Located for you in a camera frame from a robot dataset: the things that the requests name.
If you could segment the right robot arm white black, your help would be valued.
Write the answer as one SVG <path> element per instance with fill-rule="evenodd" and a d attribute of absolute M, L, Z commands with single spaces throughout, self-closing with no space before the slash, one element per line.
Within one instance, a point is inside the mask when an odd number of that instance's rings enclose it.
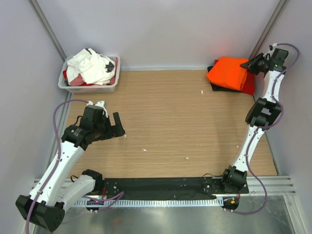
<path fill-rule="evenodd" d="M 249 110 L 245 122 L 248 125 L 244 143 L 234 163 L 224 170 L 220 188 L 225 193 L 238 193 L 247 186 L 247 174 L 254 151 L 265 131 L 275 126 L 283 114 L 279 102 L 281 81 L 286 72 L 284 62 L 289 52 L 271 47 L 266 54 L 259 54 L 240 66 L 250 73 L 264 74 L 264 91 Z"/>

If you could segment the orange t shirt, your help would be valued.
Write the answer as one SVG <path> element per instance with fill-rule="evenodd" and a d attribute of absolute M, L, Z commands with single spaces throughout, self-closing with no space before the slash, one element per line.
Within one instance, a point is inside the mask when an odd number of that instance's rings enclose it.
<path fill-rule="evenodd" d="M 246 82 L 247 69 L 240 65 L 248 61 L 247 58 L 220 57 L 206 77 L 212 84 L 241 91 Z"/>

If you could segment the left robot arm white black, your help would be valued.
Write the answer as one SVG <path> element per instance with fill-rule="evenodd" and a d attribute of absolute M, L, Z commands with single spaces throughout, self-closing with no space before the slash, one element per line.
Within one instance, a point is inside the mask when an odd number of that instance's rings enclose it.
<path fill-rule="evenodd" d="M 119 114 L 115 112 L 113 118 L 114 125 L 110 122 L 104 101 L 96 104 L 90 101 L 77 122 L 64 130 L 62 137 L 57 140 L 57 153 L 40 181 L 28 195 L 20 195 L 16 200 L 16 207 L 26 221 L 26 233 L 29 232 L 30 223 L 54 232 L 77 200 L 88 193 L 98 195 L 102 192 L 102 174 L 90 169 L 83 171 L 65 189 L 62 186 L 89 145 L 124 136 Z"/>

